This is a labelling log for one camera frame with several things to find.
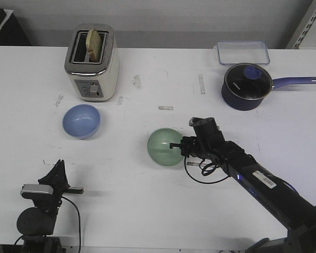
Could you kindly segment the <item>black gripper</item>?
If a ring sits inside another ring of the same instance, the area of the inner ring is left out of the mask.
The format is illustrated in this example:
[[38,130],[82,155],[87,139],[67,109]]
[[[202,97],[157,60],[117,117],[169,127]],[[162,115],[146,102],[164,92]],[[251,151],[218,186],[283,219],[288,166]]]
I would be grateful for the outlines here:
[[193,157],[201,159],[214,160],[220,155],[218,147],[225,143],[222,132],[214,130],[194,130],[195,137],[183,137],[181,143],[170,143],[170,148],[180,148],[181,155],[184,157]]
[[[83,187],[70,187],[68,184],[64,160],[58,160],[46,176],[38,179],[38,183],[49,186],[35,186],[33,189],[34,206],[50,216],[57,216],[64,193],[83,194],[84,192]],[[64,190],[53,189],[60,185]]]

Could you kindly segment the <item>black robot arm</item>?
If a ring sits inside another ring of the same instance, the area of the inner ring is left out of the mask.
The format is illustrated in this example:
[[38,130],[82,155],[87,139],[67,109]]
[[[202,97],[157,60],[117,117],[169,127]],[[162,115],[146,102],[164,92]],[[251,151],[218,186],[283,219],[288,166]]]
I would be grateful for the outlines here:
[[288,183],[274,176],[220,131],[203,136],[183,137],[178,147],[181,155],[211,160],[239,183],[252,197],[287,229],[285,238],[264,238],[246,252],[316,252],[316,206]]
[[65,162],[61,159],[37,184],[24,184],[20,194],[32,200],[34,207],[25,209],[17,218],[16,227],[24,241],[20,252],[66,252],[60,238],[52,236],[58,211],[63,199],[73,203],[63,194],[83,192],[84,188],[68,184]]

